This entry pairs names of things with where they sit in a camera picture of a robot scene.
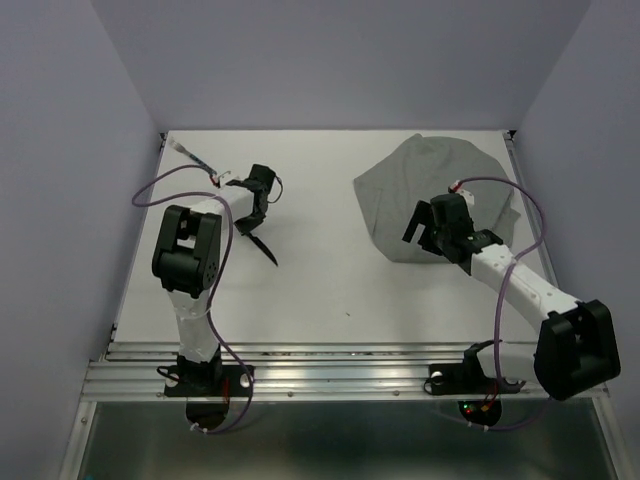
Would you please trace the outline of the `grey cloth napkin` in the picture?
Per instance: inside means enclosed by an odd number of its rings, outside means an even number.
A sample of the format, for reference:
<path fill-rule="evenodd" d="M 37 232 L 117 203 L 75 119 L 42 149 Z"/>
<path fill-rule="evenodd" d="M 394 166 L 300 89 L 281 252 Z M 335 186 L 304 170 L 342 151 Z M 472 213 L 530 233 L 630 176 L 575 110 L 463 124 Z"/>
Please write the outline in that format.
<path fill-rule="evenodd" d="M 418 201 L 430 201 L 449 185 L 470 177 L 505 179 L 499 161 L 474 143 L 415 134 L 353 180 L 368 234 L 394 263 L 438 264 L 445 259 L 402 240 Z"/>

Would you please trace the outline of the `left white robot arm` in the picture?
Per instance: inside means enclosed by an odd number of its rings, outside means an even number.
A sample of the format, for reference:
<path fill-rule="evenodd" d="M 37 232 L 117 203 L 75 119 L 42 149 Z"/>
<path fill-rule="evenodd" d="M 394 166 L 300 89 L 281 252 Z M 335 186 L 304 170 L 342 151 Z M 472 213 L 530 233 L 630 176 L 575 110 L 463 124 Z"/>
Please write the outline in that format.
<path fill-rule="evenodd" d="M 168 293 L 178 326 L 176 363 L 159 369 L 170 391 L 210 394 L 222 386 L 221 342 L 207 320 L 209 295 L 221 279 L 222 236 L 244 236 L 276 263 L 254 231 L 266 219 L 273 185 L 281 183 L 271 168 L 254 164 L 246 178 L 228 180 L 212 199 L 164 211 L 151 269 Z"/>

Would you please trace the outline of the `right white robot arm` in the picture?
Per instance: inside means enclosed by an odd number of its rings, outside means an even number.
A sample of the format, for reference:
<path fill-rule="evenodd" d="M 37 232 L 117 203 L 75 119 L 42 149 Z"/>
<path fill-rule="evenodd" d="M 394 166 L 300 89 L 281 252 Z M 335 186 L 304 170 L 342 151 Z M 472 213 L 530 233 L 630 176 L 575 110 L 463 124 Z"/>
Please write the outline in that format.
<path fill-rule="evenodd" d="M 563 401 L 620 375 L 608 307 L 562 292 L 517 260 L 492 231 L 475 229 L 463 196 L 448 193 L 418 202 L 403 239 L 496 291 L 500 304 L 514 308 L 538 336 L 530 348 L 494 339 L 477 342 L 458 363 L 430 365 L 427 393 L 475 395 L 495 387 L 515 394 L 533 383 Z"/>

